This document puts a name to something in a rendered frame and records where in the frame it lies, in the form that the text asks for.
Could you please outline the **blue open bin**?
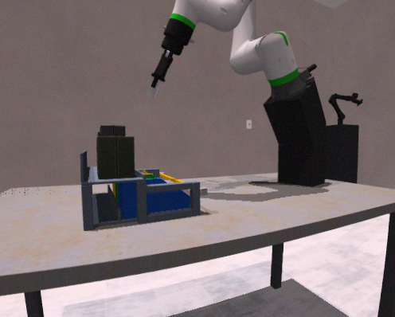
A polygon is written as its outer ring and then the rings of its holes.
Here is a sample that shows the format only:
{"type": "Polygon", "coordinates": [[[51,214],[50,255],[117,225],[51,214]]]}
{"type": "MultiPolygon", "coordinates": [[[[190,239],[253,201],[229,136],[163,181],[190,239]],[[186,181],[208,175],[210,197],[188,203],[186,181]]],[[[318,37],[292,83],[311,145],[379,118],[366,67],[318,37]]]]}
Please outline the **blue open bin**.
{"type": "MultiPolygon", "coordinates": [[[[167,183],[161,178],[147,179],[146,182],[147,185],[167,183]]],[[[136,182],[119,183],[119,207],[124,219],[137,218],[136,182]]],[[[182,190],[147,193],[147,213],[189,209],[189,207],[189,195],[182,190]]]]}

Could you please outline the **green bin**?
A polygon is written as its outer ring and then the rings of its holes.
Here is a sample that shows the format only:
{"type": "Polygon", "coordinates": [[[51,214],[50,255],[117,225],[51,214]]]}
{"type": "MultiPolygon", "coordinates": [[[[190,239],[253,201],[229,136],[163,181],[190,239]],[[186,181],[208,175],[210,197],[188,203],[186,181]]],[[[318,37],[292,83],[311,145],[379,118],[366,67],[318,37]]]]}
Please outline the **green bin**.
{"type": "MultiPolygon", "coordinates": [[[[153,174],[146,174],[146,179],[157,179],[153,174]]],[[[119,183],[115,183],[115,199],[119,204],[119,183]]]]}

